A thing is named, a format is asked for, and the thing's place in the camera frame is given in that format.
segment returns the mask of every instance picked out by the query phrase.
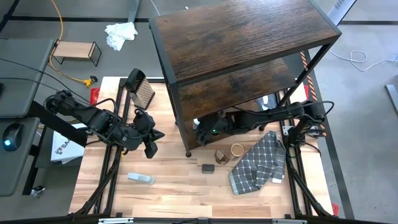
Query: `crumpled white cloth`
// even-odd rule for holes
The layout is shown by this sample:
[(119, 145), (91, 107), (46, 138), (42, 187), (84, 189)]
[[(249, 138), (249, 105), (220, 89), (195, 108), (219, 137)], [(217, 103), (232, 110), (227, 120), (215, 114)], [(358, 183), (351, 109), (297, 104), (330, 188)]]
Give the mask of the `crumpled white cloth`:
[(134, 35), (138, 35), (132, 22), (107, 25), (105, 32), (108, 34), (106, 43), (117, 51), (122, 49), (125, 40), (134, 40)]

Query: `metal grater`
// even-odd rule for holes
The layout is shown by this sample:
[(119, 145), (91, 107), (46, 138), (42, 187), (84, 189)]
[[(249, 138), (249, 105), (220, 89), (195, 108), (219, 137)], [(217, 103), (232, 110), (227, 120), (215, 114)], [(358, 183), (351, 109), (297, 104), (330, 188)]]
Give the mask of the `metal grater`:
[(152, 101), (155, 92), (146, 79), (144, 72), (135, 68), (130, 73), (124, 84), (126, 90), (129, 92), (134, 106), (146, 110), (149, 103)]

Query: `checkered cloth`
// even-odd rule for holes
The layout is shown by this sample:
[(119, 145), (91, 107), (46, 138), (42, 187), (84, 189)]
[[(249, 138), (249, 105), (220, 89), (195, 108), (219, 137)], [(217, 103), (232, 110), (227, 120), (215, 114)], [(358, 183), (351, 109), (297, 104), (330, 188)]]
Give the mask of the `checkered cloth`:
[(260, 190), (269, 180), (281, 183), (285, 173), (283, 144), (275, 131), (269, 131), (236, 164), (229, 175), (234, 194)]

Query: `concrete floor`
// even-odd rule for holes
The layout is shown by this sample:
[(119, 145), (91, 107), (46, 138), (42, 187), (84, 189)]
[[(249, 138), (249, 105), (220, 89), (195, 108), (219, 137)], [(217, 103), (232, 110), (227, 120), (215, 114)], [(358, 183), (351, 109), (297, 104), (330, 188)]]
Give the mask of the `concrete floor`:
[[(212, 0), (154, 0), (161, 14), (184, 10), (185, 6), (195, 7), (216, 4)], [(334, 0), (317, 0), (321, 8), (329, 11)], [(56, 1), (65, 17), (127, 17), (130, 0), (71, 0), (68, 3)], [(0, 2), (0, 14), (7, 12), (12, 1)], [(346, 16), (347, 20), (398, 20), (395, 0), (358, 0)], [(57, 16), (49, 0), (21, 1), (14, 15), (19, 16)], [(153, 17), (156, 11), (149, 0), (142, 0), (139, 17)], [(152, 37), (146, 23), (136, 24), (139, 35), (132, 42), (125, 42), (122, 50), (116, 52), (106, 45), (104, 22), (65, 22), (64, 40), (91, 42), (96, 41), (103, 56), (98, 67), (90, 62), (66, 61), (57, 66), (66, 74), (78, 78), (96, 75), (126, 76), (134, 68), (140, 68), (149, 77), (161, 77), (162, 72), (155, 52)], [(332, 51), (349, 57), (351, 50), (363, 50), (368, 53), (366, 66), (385, 58), (398, 55), (397, 26), (339, 26), (343, 35), (332, 47)], [(1, 38), (40, 38), (59, 37), (59, 22), (9, 21), (0, 33)], [(324, 100), (336, 103), (335, 109), (328, 115), (336, 150), (344, 173), (348, 193), (356, 219), (397, 223), (398, 214), (398, 116), (394, 111), (384, 85), (398, 75), (397, 64), (385, 62), (367, 72), (359, 72), (349, 62), (327, 54), (317, 65), (315, 73), (320, 92)], [(89, 90), (64, 77), (60, 77), (51, 68), (46, 72), (57, 76), (62, 82), (83, 95), (89, 97)], [(44, 77), (43, 82), (63, 89), (58, 83)], [(40, 87), (37, 101), (43, 101), (48, 95)], [(329, 185), (331, 201), (341, 205), (331, 161), (324, 141), (323, 168)], [(61, 167), (40, 170), (37, 184), (48, 189), (40, 198), (23, 197), (18, 189), (12, 197), (0, 198), (0, 220), (16, 218), (34, 218), (65, 215), (78, 173), (78, 167)], [(27, 170), (21, 177), (24, 180)]]

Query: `white cable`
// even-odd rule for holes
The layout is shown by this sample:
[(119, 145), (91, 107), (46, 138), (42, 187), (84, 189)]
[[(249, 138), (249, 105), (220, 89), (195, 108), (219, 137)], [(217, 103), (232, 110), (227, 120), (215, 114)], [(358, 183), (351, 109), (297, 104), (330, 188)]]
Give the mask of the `white cable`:
[[(361, 72), (365, 72), (365, 71), (367, 71), (368, 69), (370, 69), (371, 67), (373, 67), (373, 66), (375, 66), (375, 65), (378, 65), (378, 64), (380, 64), (380, 63), (382, 63), (382, 62), (398, 62), (398, 61), (397, 61), (397, 58), (398, 58), (398, 57), (395, 58), (394, 60), (393, 60), (393, 59), (384, 59), (384, 60), (381, 60), (380, 62), (374, 63), (373, 65), (369, 66), (368, 68), (360, 69), (354, 62), (356, 62), (356, 63), (365, 63), (365, 62), (368, 60), (368, 55), (367, 55), (365, 52), (363, 52), (362, 50), (352, 50), (351, 53), (350, 53), (349, 58), (342, 57), (342, 56), (340, 56), (340, 55), (338, 55), (338, 54), (332, 52), (331, 50), (329, 50), (329, 52), (332, 53), (334, 56), (340, 58), (340, 59), (347, 60), (347, 61), (351, 62), (351, 64), (353, 64), (354, 67), (356, 67), (356, 69), (358, 69), (358, 70), (361, 71)], [(353, 57), (353, 54), (354, 54), (355, 52), (358, 52), (358, 53), (363, 54), (363, 55), (365, 56), (365, 59), (364, 59), (364, 60), (355, 60), (354, 57)]]
[(154, 7), (155, 7), (155, 9), (156, 9), (157, 15), (160, 16), (159, 10), (157, 10), (157, 7), (156, 7), (154, 1), (153, 1), (153, 0), (150, 0), (150, 1), (151, 1), (151, 3), (154, 5)]

